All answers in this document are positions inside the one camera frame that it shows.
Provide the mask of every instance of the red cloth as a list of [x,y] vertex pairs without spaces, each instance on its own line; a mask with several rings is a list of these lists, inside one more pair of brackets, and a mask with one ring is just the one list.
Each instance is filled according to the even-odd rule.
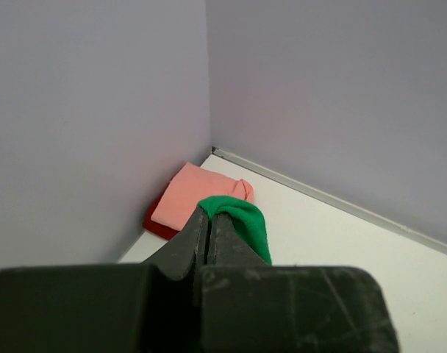
[[157,222],[153,222],[151,220],[151,215],[157,208],[160,200],[162,199],[163,193],[158,196],[150,205],[150,207],[147,209],[147,212],[145,214],[145,218],[143,219],[142,227],[145,230],[148,230],[150,233],[153,233],[155,235],[158,235],[159,237],[170,240],[172,237],[174,237],[176,234],[178,234],[177,230],[174,230],[170,227],[163,226],[162,224],[159,224]]

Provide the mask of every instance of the lavender wall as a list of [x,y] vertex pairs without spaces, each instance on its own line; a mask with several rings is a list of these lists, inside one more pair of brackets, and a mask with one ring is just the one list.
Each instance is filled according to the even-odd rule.
[[204,0],[0,0],[0,267],[118,257],[209,124]]
[[215,146],[447,243],[447,0],[207,0],[207,23]]

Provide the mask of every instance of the white floor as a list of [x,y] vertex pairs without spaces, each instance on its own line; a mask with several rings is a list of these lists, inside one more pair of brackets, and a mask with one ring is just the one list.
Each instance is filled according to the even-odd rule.
[[[219,157],[202,168],[253,185],[274,265],[365,269],[382,286],[402,351],[447,353],[447,255]],[[164,243],[146,232],[121,262],[141,262]]]

